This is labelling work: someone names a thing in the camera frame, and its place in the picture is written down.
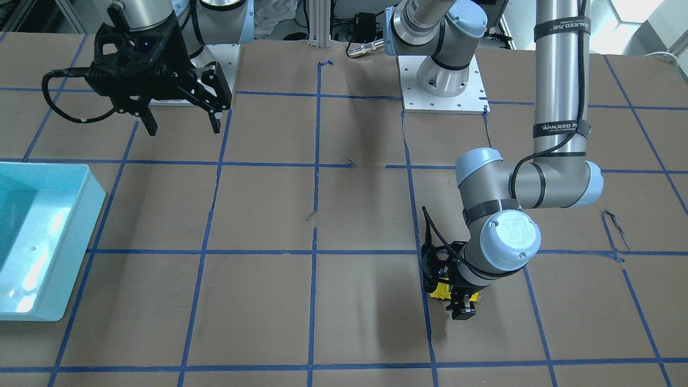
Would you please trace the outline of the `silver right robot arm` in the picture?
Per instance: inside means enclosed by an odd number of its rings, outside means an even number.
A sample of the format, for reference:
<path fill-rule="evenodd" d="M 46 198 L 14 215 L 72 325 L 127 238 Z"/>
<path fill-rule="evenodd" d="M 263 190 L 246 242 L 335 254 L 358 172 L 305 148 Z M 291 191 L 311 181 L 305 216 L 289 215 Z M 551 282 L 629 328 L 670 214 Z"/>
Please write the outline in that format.
<path fill-rule="evenodd" d="M 183 100 L 206 111 L 213 132 L 231 107 L 221 64 L 196 66 L 206 46 L 247 44 L 255 36 L 252 1 L 98 1 L 103 24 L 84 77 L 116 113 L 140 119 L 149 135 L 157 122 L 149 104 Z"/>

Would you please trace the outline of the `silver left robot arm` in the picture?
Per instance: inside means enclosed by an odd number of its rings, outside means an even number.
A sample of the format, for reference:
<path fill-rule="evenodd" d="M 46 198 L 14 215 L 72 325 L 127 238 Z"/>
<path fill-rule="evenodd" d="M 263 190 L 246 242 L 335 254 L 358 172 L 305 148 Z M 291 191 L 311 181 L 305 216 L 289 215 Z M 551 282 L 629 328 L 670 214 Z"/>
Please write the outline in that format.
<path fill-rule="evenodd" d="M 389 56 L 422 56 L 415 72 L 420 90 L 451 99 L 469 85 L 487 29 L 486 12 L 472 1 L 402 1 L 385 10 L 384 47 Z M 587 206 L 602 193 L 600 168 L 586 159 L 590 30 L 586 1 L 536 3 L 533 152 L 509 164 L 483 147 L 457 160 L 469 241 L 448 243 L 423 209 L 425 291 L 449 291 L 453 319 L 474 316 L 474 297 L 523 270 L 540 250 L 541 231 L 527 209 Z"/>

